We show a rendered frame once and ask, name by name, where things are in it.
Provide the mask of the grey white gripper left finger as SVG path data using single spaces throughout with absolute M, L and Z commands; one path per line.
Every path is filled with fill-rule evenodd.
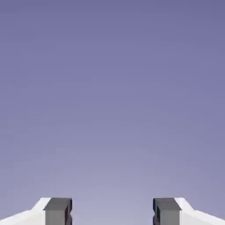
M 0 225 L 73 225 L 72 198 L 42 197 L 30 210 L 0 220 Z

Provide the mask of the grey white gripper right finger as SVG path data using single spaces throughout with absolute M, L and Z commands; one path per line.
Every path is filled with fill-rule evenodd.
M 225 219 L 195 210 L 183 197 L 153 198 L 152 206 L 152 225 L 225 225 Z

